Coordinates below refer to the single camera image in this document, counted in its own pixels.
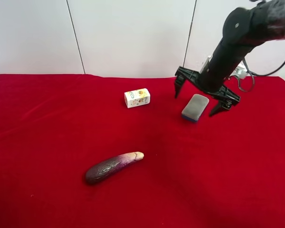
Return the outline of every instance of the white wall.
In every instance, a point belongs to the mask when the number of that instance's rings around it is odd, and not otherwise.
[[[0,73],[83,73],[65,0],[0,0]]]
[[[185,67],[200,70],[207,56],[212,55],[222,38],[224,22],[237,7],[251,9],[256,3],[248,0],[198,0],[193,19]],[[285,40],[270,41],[247,55],[250,70],[269,73],[285,60]],[[276,76],[285,78],[285,67]]]
[[[171,77],[183,64],[195,0],[69,0],[88,74]]]

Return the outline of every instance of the small box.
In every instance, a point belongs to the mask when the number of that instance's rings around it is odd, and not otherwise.
[[[138,89],[124,93],[124,101],[128,108],[150,103],[150,93],[147,89]]]

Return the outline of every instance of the gray sponge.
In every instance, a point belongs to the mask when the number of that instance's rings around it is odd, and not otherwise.
[[[193,122],[198,121],[208,103],[209,99],[207,97],[199,94],[193,95],[187,106],[181,112],[182,117]]]

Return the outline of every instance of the eggplant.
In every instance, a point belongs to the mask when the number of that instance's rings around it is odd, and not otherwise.
[[[85,180],[88,184],[101,182],[124,167],[143,159],[143,156],[141,152],[131,152],[105,160],[91,167],[86,172]]]

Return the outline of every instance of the robotic arm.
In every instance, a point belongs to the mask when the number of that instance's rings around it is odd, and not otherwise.
[[[230,110],[232,105],[239,103],[240,97],[224,85],[225,80],[255,47],[279,39],[285,39],[285,0],[263,0],[251,10],[236,8],[225,21],[223,38],[212,59],[200,73],[179,67],[175,74],[175,97],[184,82],[189,80],[199,90],[218,100],[210,116]]]

